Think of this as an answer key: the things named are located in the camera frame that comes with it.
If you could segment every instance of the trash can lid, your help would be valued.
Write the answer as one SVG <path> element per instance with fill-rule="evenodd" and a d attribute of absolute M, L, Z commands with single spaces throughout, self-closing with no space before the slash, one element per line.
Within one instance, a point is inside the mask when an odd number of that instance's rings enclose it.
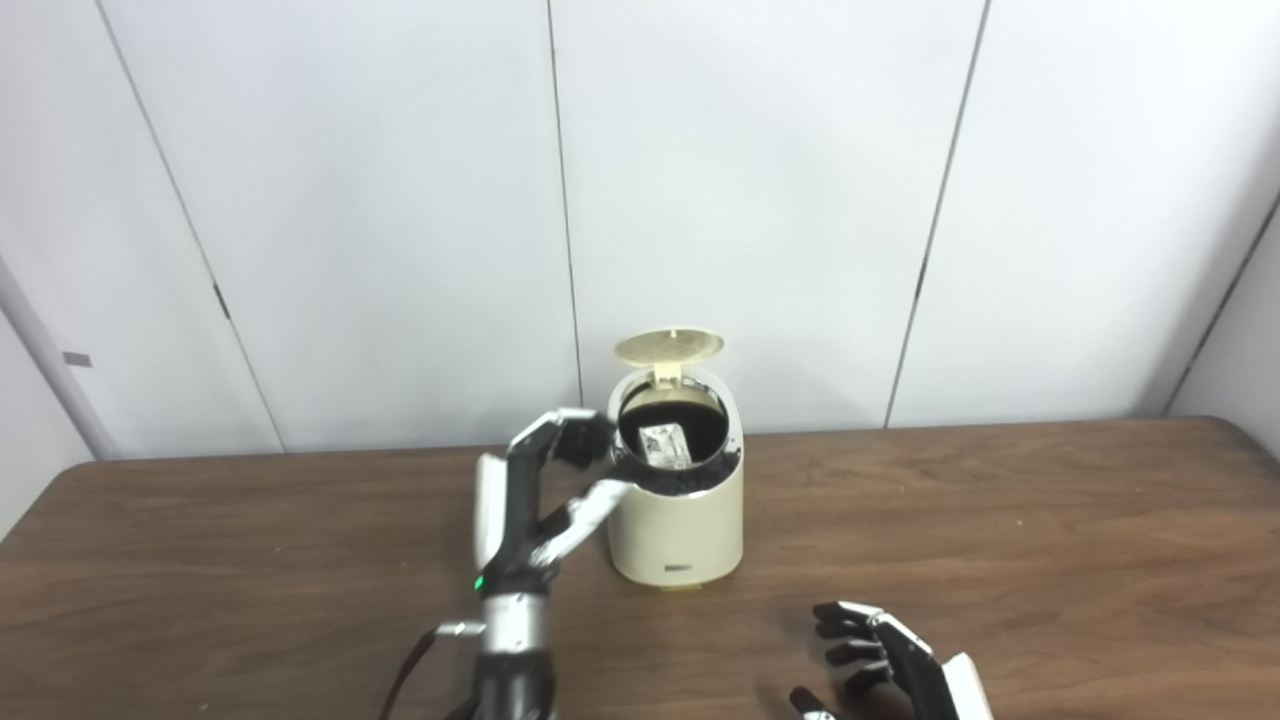
<path fill-rule="evenodd" d="M 724 340 L 696 328 L 664 328 L 628 337 L 614 348 L 614 355 L 627 365 L 653 366 L 658 379 L 680 378 L 680 366 L 700 363 L 724 347 Z"/>

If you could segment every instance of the trash can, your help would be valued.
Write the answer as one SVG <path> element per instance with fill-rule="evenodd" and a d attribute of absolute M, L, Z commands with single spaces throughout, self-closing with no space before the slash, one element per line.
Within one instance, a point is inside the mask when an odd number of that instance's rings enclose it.
<path fill-rule="evenodd" d="M 609 515 L 609 551 L 636 583 L 696 585 L 742 560 L 742 423 L 724 383 L 689 366 L 723 346 L 691 328 L 617 345 L 617 356 L 639 369 L 609 396 L 618 425 L 613 477 L 636 488 Z"/>

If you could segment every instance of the robotic hand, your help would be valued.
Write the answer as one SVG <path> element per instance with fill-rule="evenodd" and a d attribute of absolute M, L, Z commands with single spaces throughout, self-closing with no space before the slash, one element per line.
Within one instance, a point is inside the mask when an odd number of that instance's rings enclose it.
<path fill-rule="evenodd" d="M 561 460 L 585 470 L 604 457 L 617 428 L 591 410 L 548 413 L 516 436 L 504 457 L 476 462 L 475 559 L 483 620 L 444 623 L 419 641 L 401 666 L 380 720 L 436 637 L 479 637 L 471 697 L 447 720 L 549 720 L 556 678 L 544 610 L 564 555 L 577 547 L 631 489 L 602 479 L 547 518 L 539 518 L 541 470 Z"/>
<path fill-rule="evenodd" d="M 978 669 L 968 655 L 961 652 L 940 665 L 924 641 L 870 605 L 828 602 L 814 606 L 813 614 L 818 637 L 842 641 L 827 651 L 827 662 L 867 661 L 845 680 L 851 697 L 893 682 L 910 696 L 916 720 L 992 720 Z M 791 705 L 804 720 L 840 720 L 804 687 L 791 691 Z"/>

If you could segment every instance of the black cable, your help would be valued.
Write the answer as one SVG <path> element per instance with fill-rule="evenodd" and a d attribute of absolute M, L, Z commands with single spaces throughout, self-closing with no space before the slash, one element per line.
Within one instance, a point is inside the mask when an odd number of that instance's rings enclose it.
<path fill-rule="evenodd" d="M 413 673 L 413 667 L 417 666 L 417 661 L 422 660 L 426 651 L 431 650 L 431 643 L 435 642 L 435 630 L 431 630 L 419 638 L 417 644 L 413 650 L 408 651 L 408 657 L 401 664 L 399 673 L 396 674 L 396 682 L 392 683 L 392 689 L 387 693 L 387 702 L 383 703 L 383 711 L 378 714 L 378 720 L 389 720 L 392 716 L 392 708 L 396 707 L 396 696 L 399 694 L 401 687 L 404 680 L 408 679 L 410 674 Z"/>

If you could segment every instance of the wooden table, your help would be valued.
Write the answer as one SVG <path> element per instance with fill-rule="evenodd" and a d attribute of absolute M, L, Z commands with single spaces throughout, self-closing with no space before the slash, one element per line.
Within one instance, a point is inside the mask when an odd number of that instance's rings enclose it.
<path fill-rule="evenodd" d="M 968 651 L 997 720 L 1280 717 L 1280 471 L 1217 420 L 748 439 L 746 560 L 637 587 L 603 538 L 554 587 L 562 716 L 795 720 L 835 697 L 809 606 Z M 476 450 L 95 462 L 0 544 L 0 717 L 358 720 L 474 615 Z M 554 474 L 571 495 L 581 477 Z M 442 642 L 397 717 L 462 698 Z M 901 716 L 877 691 L 856 717 Z"/>

